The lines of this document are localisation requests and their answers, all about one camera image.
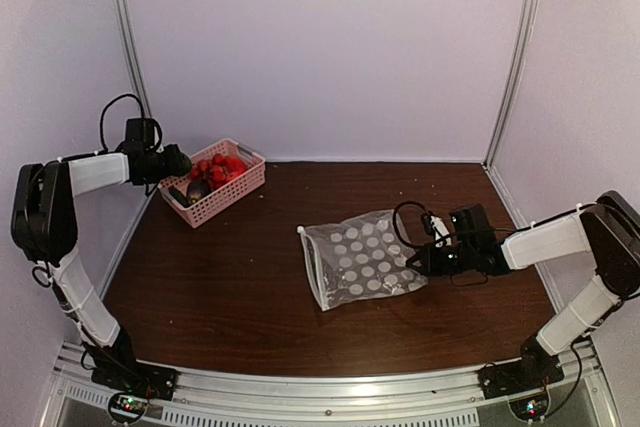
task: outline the clear plastic bag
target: clear plastic bag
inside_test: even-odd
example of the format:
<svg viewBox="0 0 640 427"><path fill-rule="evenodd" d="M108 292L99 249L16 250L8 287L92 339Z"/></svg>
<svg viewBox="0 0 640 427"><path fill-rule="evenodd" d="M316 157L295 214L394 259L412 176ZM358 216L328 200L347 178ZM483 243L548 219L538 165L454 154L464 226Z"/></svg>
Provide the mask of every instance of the clear plastic bag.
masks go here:
<svg viewBox="0 0 640 427"><path fill-rule="evenodd" d="M401 295L427 284L405 267L413 252L396 238L392 214L381 210L339 224L298 227L309 284L322 310ZM401 220L398 230L406 238Z"/></svg>

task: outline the white wall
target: white wall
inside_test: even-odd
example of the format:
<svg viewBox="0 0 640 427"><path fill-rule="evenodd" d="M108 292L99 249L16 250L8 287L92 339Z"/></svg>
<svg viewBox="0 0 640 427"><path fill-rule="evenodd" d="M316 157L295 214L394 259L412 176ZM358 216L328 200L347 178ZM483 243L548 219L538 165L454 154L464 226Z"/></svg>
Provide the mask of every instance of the white wall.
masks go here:
<svg viewBox="0 0 640 427"><path fill-rule="evenodd" d="M0 2L0 425L33 425L43 385L70 323L53 294L31 280L9 225L21 165L99 147L100 109L131 89L112 0ZM133 105L114 109L108 138L123 135ZM131 187L77 202L80 248L102 285L124 232L142 205Z"/></svg>
<svg viewBox="0 0 640 427"><path fill-rule="evenodd" d="M616 189L640 209L640 0L540 0L496 167L529 220ZM566 302L594 269L551 265ZM595 335L623 425L638 425L640 301Z"/></svg>
<svg viewBox="0 0 640 427"><path fill-rule="evenodd" d="M152 110L188 150L480 160L522 0L129 0Z"/></svg>

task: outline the metal corner post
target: metal corner post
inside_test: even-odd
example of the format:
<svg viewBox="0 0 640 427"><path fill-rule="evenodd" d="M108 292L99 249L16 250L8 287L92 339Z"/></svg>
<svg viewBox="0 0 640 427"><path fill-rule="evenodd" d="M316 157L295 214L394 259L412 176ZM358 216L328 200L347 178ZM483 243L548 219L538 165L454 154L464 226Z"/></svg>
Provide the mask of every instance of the metal corner post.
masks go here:
<svg viewBox="0 0 640 427"><path fill-rule="evenodd" d="M118 26L120 28L120 36L122 37L122 46L124 48L125 60L131 84L138 97L142 101L142 108L145 115L151 117L151 109L149 108L149 99L147 91L142 80L142 71L138 60L135 41L133 38L133 29L131 28L131 19L129 18L129 8L127 0L114 0L116 6L116 17L118 18Z"/></svg>
<svg viewBox="0 0 640 427"><path fill-rule="evenodd" d="M522 11L520 12L520 24L516 35L516 43L511 58L511 66L509 68L509 76L502 95L502 103L500 111L493 129L489 150L484 160L485 168L491 168L496 158L496 154L504 137L504 132L511 114L511 109L515 101L518 84L522 76L524 67L524 58L531 38L531 31L535 21L536 11L538 10L539 0L522 0Z"/></svg>

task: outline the wooden table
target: wooden table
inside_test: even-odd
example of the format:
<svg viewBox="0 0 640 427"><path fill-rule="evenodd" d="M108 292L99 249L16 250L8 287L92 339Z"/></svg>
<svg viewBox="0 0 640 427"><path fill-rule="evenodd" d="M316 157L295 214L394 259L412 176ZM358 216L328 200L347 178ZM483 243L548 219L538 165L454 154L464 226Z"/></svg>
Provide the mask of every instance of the wooden table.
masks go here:
<svg viewBox="0 0 640 427"><path fill-rule="evenodd" d="M535 269L476 287L417 292L328 312L308 285L298 225L338 222L414 199L448 219L485 205L512 226L480 165L269 164L267 184L197 230L159 195L106 296L142 360L246 374L418 372L518 356L552 315ZM420 239L416 211L403 221ZM460 282L478 280L464 274Z"/></svg>

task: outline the plastic basket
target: plastic basket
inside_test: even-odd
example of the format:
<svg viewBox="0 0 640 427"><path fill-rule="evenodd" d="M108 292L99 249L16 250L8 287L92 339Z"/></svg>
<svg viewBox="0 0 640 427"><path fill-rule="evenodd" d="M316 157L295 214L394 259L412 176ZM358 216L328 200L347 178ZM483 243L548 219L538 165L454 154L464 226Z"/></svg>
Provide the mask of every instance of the plastic basket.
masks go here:
<svg viewBox="0 0 640 427"><path fill-rule="evenodd" d="M215 192L189 207L183 207L168 191L176 187L183 194L187 193L189 177L169 177L160 182L159 190L164 200L194 229L213 216L219 214L231 204L264 184L265 160L261 155L243 147L235 140L223 139L191 156L196 164L203 159L211 159L215 154L233 155L241 158L248 170L237 179L220 187Z"/></svg>

